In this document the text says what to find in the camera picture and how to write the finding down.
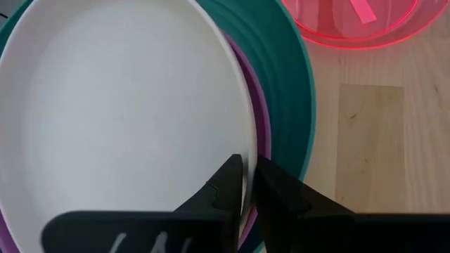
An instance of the light wood tabletop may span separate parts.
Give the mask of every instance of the light wood tabletop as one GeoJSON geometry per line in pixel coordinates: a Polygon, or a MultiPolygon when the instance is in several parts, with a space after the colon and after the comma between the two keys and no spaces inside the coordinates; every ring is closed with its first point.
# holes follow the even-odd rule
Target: light wood tabletop
{"type": "Polygon", "coordinates": [[[387,48],[307,41],[317,124],[305,182],[355,212],[450,212],[450,9],[387,48]]]}

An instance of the plate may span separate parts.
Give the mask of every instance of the plate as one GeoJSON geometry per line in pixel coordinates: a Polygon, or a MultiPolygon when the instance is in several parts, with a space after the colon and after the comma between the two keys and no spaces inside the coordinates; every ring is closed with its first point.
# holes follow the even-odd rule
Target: plate
{"type": "Polygon", "coordinates": [[[36,0],[0,84],[0,203],[21,252],[58,214],[172,211],[231,154],[255,168],[243,74],[194,1],[36,0]]]}
{"type": "MultiPolygon", "coordinates": [[[[6,42],[13,31],[15,24],[19,21],[23,12],[28,8],[32,1],[25,1],[13,15],[11,15],[0,30],[0,56],[3,53],[6,42]]],[[[0,252],[3,253],[19,253],[19,249],[15,246],[14,240],[9,233],[8,227],[0,210],[0,252]]]]}
{"type": "MultiPolygon", "coordinates": [[[[240,68],[243,70],[243,74],[245,77],[245,81],[247,82],[248,91],[250,92],[250,97],[252,99],[253,112],[255,114],[255,122],[256,122],[256,132],[257,132],[257,140],[258,140],[258,153],[270,158],[271,157],[271,132],[270,132],[270,117],[269,111],[267,109],[266,98],[264,97],[264,92],[262,90],[261,84],[258,81],[258,76],[253,70],[252,65],[247,59],[247,56],[242,52],[240,47],[234,42],[234,40],[227,34],[224,34],[226,40],[231,45],[233,49],[240,68]]],[[[238,248],[242,246],[242,244],[247,239],[248,234],[250,233],[253,223],[255,222],[257,217],[256,207],[254,205],[251,206],[247,210],[246,213],[243,213],[241,221],[241,233],[238,242],[238,248]]]]}
{"type": "MultiPolygon", "coordinates": [[[[311,65],[294,21],[277,0],[197,2],[239,45],[257,73],[269,109],[272,160],[303,179],[314,139],[316,98],[311,65]]],[[[246,247],[243,252],[253,250],[246,247]]]]}

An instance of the white plate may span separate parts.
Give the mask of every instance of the white plate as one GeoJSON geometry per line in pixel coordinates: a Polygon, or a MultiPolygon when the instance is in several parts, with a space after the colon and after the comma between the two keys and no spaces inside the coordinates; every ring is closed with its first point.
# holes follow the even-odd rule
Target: white plate
{"type": "Polygon", "coordinates": [[[193,0],[35,0],[8,40],[0,202],[21,252],[71,210],[172,211],[256,152],[242,73],[193,0]]]}

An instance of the stacked plates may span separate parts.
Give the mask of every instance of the stacked plates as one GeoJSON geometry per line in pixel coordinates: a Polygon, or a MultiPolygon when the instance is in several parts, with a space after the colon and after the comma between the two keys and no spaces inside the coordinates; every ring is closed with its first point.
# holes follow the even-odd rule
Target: stacked plates
{"type": "Polygon", "coordinates": [[[64,212],[173,211],[236,153],[248,248],[257,154],[304,176],[314,86],[277,0],[28,1],[0,48],[5,253],[64,212]]]}

